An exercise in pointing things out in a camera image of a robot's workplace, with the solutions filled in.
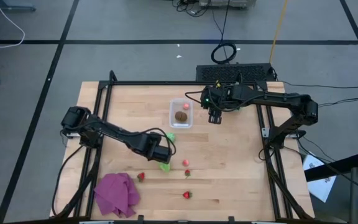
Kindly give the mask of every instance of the wooden table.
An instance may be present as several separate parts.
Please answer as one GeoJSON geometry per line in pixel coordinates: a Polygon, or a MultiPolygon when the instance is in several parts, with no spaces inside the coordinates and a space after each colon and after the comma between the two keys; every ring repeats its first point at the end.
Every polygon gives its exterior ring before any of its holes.
{"type": "MultiPolygon", "coordinates": [[[[93,109],[98,82],[84,82],[78,106],[93,109]]],[[[184,98],[186,91],[198,91],[203,86],[113,86],[108,121],[128,131],[142,131],[160,127],[175,133],[177,153],[171,159],[171,171],[160,170],[158,163],[147,160],[128,150],[119,141],[104,138],[99,177],[109,173],[126,172],[134,180],[140,193],[140,202],[134,207],[145,220],[216,220],[236,221],[274,220],[272,199],[265,163],[258,158],[262,138],[254,105],[232,113],[223,113],[222,124],[209,124],[208,111],[194,107],[193,127],[173,129],[169,125],[169,103],[184,98]],[[188,159],[190,165],[181,162],[188,159]],[[191,170],[185,178],[184,171],[191,170]],[[136,175],[145,172],[145,181],[138,183],[136,175]],[[184,199],[190,190],[193,197],[184,199]]],[[[268,83],[269,91],[284,92],[280,82],[268,83]]],[[[266,110],[262,107],[265,125],[269,126],[266,110]]],[[[290,117],[285,108],[272,108],[278,126],[290,117]]],[[[66,159],[76,148],[78,138],[69,140],[66,159]]],[[[298,150],[296,141],[287,139],[285,145],[298,150]]],[[[282,161],[289,191],[305,211],[314,216],[305,175],[299,155],[282,149],[282,161]]],[[[55,201],[57,212],[71,199],[78,188],[85,150],[66,164],[62,172],[55,201]]],[[[281,216],[285,217],[282,195],[277,188],[281,216]]],[[[85,214],[88,190],[85,192],[81,214],[85,214]]],[[[113,213],[102,216],[94,203],[93,220],[119,220],[113,213]]],[[[128,218],[137,219],[137,215],[128,218]]]]}

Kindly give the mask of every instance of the clear plastic container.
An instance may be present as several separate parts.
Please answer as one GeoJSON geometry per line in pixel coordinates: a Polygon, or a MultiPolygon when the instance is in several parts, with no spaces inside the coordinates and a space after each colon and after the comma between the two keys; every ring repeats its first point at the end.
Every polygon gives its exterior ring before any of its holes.
{"type": "Polygon", "coordinates": [[[173,128],[191,128],[193,125],[193,101],[189,99],[176,98],[171,100],[169,109],[169,124],[173,128]],[[189,108],[184,109],[184,105],[188,104],[189,108]],[[175,118],[177,112],[184,112],[187,115],[186,121],[179,121],[175,118]]]}

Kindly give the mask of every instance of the pink cloth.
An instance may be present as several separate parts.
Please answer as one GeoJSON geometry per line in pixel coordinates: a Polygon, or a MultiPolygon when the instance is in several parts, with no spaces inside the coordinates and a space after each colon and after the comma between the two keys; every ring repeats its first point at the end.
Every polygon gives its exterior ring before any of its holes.
{"type": "Polygon", "coordinates": [[[140,196],[135,183],[126,173],[106,174],[94,189],[95,200],[102,215],[113,212],[121,217],[135,215],[132,205],[139,203],[140,196]]]}

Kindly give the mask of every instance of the small pink ball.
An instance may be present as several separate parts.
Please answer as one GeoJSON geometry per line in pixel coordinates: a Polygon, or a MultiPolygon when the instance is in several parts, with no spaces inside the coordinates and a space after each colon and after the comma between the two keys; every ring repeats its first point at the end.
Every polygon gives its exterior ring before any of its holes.
{"type": "Polygon", "coordinates": [[[190,105],[189,105],[188,103],[185,103],[185,104],[183,105],[183,109],[187,110],[188,108],[190,108],[190,105]]]}
{"type": "Polygon", "coordinates": [[[188,161],[187,159],[185,159],[185,160],[182,162],[182,164],[183,164],[184,166],[188,166],[188,165],[189,165],[189,161],[188,161]]]}

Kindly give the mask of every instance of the green plastic object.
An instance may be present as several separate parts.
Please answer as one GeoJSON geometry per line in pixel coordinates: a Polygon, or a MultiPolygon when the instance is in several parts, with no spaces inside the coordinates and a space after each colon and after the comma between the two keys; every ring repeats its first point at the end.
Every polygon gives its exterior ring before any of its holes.
{"type": "Polygon", "coordinates": [[[160,169],[162,169],[165,172],[169,172],[171,170],[171,164],[164,164],[160,162],[160,169]]]}
{"type": "Polygon", "coordinates": [[[173,133],[167,133],[167,137],[168,137],[172,142],[175,142],[175,134],[173,134],[173,133]]]}

